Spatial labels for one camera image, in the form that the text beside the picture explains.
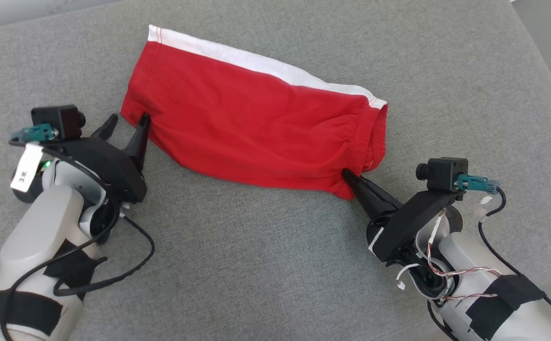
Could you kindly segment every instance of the teal connector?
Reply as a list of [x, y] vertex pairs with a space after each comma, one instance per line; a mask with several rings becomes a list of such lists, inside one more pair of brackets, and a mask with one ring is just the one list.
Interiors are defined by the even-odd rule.
[[462, 190], [479, 190], [488, 194], [496, 194], [497, 187], [500, 187], [500, 182], [489, 180], [485, 177], [460, 174], [457, 180], [457, 187]]
[[58, 134], [59, 132], [57, 132], [57, 130], [53, 130], [51, 125], [48, 123], [42, 123], [41, 125], [27, 127], [12, 134], [11, 139], [18, 138], [18, 141], [21, 142], [45, 142], [52, 140]]

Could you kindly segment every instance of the gray fabric surface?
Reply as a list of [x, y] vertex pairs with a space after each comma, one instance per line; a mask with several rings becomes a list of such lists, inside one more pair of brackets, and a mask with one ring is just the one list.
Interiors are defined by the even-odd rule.
[[[503, 182], [485, 229], [511, 263], [551, 279], [551, 75], [505, 0], [145, 0], [0, 28], [0, 247], [27, 205], [9, 189], [10, 132], [34, 106], [75, 103], [89, 129], [117, 112], [156, 24], [358, 84], [390, 104], [388, 155], [367, 177], [406, 200], [430, 157], [470, 160]], [[121, 123], [122, 147], [132, 128]], [[131, 215], [157, 242], [134, 276], [87, 295], [72, 337], [103, 340], [412, 340], [435, 330], [425, 301], [366, 249], [357, 201], [228, 183], [153, 144], [149, 192]], [[457, 205], [476, 233], [471, 195]], [[148, 250], [122, 224], [96, 279]]]

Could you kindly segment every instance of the black strap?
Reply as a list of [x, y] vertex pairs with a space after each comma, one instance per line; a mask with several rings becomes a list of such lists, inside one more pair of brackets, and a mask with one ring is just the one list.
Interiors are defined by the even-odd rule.
[[545, 293], [524, 276], [504, 275], [494, 280], [484, 294], [467, 309], [471, 329], [482, 339], [490, 340], [497, 330], [522, 304], [540, 300]]
[[[55, 256], [74, 248], [76, 246], [72, 242], [65, 240]], [[90, 283], [92, 274], [94, 274], [94, 268], [99, 264], [99, 261], [88, 257], [84, 251], [77, 250], [46, 266], [44, 275], [59, 278], [68, 287], [81, 287]], [[77, 295], [80, 297], [80, 300], [84, 300], [86, 293], [78, 293]]]
[[[0, 320], [4, 309], [7, 291], [0, 291]], [[15, 291], [9, 304], [6, 322], [39, 330], [50, 335], [59, 319], [63, 306], [46, 296]]]

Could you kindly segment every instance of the cable tag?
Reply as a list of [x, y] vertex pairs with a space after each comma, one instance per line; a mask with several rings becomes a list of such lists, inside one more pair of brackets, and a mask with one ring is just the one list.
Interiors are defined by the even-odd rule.
[[25, 144], [25, 151], [18, 161], [17, 170], [12, 178], [11, 188], [27, 192], [34, 181], [38, 165], [42, 161], [42, 146], [32, 143]]

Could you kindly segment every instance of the robotic arm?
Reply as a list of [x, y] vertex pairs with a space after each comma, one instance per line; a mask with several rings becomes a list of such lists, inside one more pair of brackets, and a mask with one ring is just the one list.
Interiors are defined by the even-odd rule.
[[[427, 190], [403, 205], [348, 169], [343, 177], [370, 218], [368, 250], [386, 266], [402, 267], [397, 276], [400, 289], [405, 289], [401, 275], [410, 275], [414, 287], [427, 298], [434, 322], [451, 339], [551, 341], [551, 320], [537, 304], [551, 300], [502, 259], [481, 230], [481, 223], [501, 211], [507, 200], [496, 181], [468, 175], [466, 159], [430, 159], [417, 168], [417, 178], [427, 180]], [[490, 212], [482, 208], [479, 231], [488, 248], [461, 233], [463, 221], [452, 204], [461, 201], [466, 190], [501, 196], [499, 208]]]
[[[33, 204], [0, 251], [0, 341], [68, 339], [85, 293], [124, 279], [154, 250], [151, 238], [120, 212], [147, 191], [141, 171], [149, 115], [123, 150], [106, 142], [116, 115], [89, 138], [80, 137], [85, 118], [75, 106], [35, 108], [32, 119], [34, 127], [10, 142], [25, 147], [11, 187]], [[43, 154], [55, 159], [39, 165]], [[98, 244], [120, 217], [150, 240], [150, 255], [121, 276], [91, 283], [95, 267], [107, 260]]]

